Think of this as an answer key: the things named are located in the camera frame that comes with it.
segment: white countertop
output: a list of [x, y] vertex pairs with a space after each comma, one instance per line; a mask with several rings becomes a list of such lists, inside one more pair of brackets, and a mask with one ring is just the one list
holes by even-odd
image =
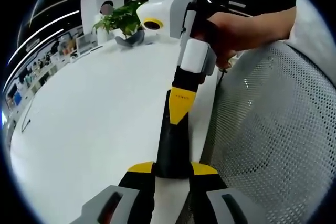
[[[178, 52], [179, 41], [122, 51], [111, 41], [41, 87], [25, 132], [23, 118], [18, 121], [11, 161], [43, 223], [72, 222], [85, 202], [117, 185], [129, 167], [156, 160]], [[190, 112], [193, 161], [202, 154], [216, 80], [217, 68], [199, 87]], [[151, 223], [175, 223], [187, 194], [187, 180], [157, 179]]]

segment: gray mesh fabric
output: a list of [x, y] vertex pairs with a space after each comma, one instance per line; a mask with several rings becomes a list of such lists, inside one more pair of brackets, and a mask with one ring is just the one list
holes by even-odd
[[244, 53], [217, 89], [201, 162], [270, 223], [304, 223], [335, 157], [336, 89], [324, 74], [281, 42]]

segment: white robot head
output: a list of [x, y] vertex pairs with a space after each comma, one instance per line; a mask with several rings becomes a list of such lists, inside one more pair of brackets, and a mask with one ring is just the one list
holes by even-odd
[[180, 38], [188, 4], [193, 0], [148, 0], [137, 15], [142, 26], [172, 38]]

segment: gray plant pot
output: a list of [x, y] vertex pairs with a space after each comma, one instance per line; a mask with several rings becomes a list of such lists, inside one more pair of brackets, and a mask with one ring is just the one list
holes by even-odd
[[115, 41], [117, 42], [118, 45], [122, 47], [131, 48], [143, 43], [144, 38], [145, 38], [144, 30], [139, 30], [127, 39], [123, 39], [120, 36], [116, 36]]

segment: robot camera lens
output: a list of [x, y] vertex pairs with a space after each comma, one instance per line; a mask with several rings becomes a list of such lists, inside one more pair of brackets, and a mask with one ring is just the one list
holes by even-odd
[[159, 30], [160, 29], [160, 25], [156, 22], [153, 21], [146, 21], [144, 23], [145, 27], [151, 30]]

